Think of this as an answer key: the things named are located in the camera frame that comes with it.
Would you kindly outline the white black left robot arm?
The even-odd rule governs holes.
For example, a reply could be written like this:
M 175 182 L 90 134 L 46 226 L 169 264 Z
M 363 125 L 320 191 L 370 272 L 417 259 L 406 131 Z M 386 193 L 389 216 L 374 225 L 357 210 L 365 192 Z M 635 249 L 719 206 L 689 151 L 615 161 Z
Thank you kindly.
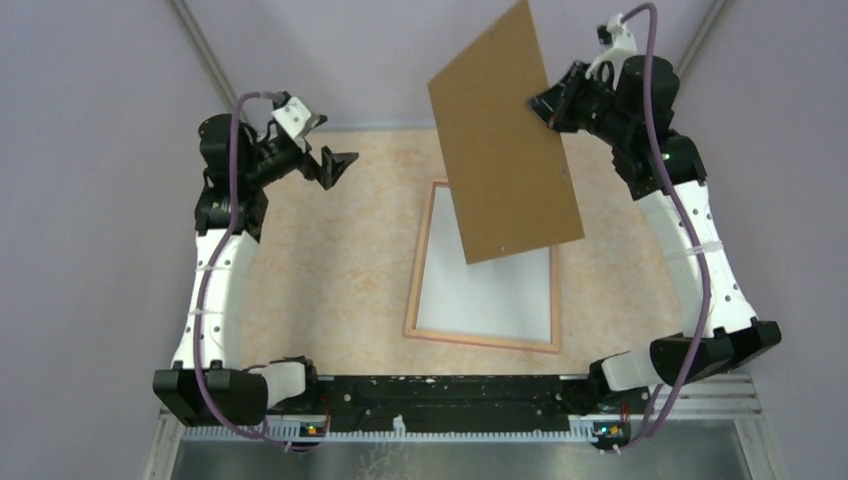
M 262 238 L 266 187 L 299 173 L 329 190 L 359 158 L 327 146 L 315 158 L 308 142 L 276 120 L 264 137 L 245 122 L 233 129 L 231 120 L 218 114 L 198 127 L 205 168 L 194 210 L 194 285 L 177 351 L 152 382 L 163 406 L 188 427 L 253 427 L 283 402 L 302 414 L 319 404 L 316 368 L 303 356 L 242 366 L 247 276 Z

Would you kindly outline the brown backing board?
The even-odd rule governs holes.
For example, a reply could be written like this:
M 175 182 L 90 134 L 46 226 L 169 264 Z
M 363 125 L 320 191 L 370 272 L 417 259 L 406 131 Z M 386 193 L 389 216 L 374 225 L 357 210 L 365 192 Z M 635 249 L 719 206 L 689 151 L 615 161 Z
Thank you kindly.
M 428 83 L 469 264 L 585 236 L 562 138 L 526 105 L 548 86 L 526 1 Z

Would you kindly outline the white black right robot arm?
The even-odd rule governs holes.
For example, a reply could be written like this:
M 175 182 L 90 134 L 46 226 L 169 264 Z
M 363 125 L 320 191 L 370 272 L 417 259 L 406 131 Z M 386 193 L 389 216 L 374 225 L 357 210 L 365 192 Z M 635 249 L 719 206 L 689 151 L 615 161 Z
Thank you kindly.
M 591 364 L 586 397 L 600 412 L 614 411 L 628 390 L 674 385 L 683 366 L 689 368 L 684 381 L 692 383 L 741 367 L 783 339 L 779 325 L 759 319 L 742 293 L 712 215 L 701 155 L 671 125 L 679 77 L 669 61 L 654 59 L 649 121 L 643 111 L 644 66 L 644 56 L 631 56 L 613 79 L 608 61 L 597 73 L 576 61 L 527 102 L 549 129 L 585 131 L 610 146 L 615 172 L 654 230 L 680 304 L 681 332 Z M 650 124 L 679 205 L 664 191 L 655 166 Z

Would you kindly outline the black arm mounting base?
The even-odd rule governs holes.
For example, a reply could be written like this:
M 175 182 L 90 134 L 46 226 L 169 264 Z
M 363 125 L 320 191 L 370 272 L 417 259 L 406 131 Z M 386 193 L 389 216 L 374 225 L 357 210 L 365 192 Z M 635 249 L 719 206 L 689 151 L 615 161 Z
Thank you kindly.
M 636 417 L 649 397 L 645 387 L 601 395 L 583 376 L 337 375 L 269 412 L 329 419 L 333 433 L 386 432 L 395 418 L 412 433 L 547 433 L 590 415 Z

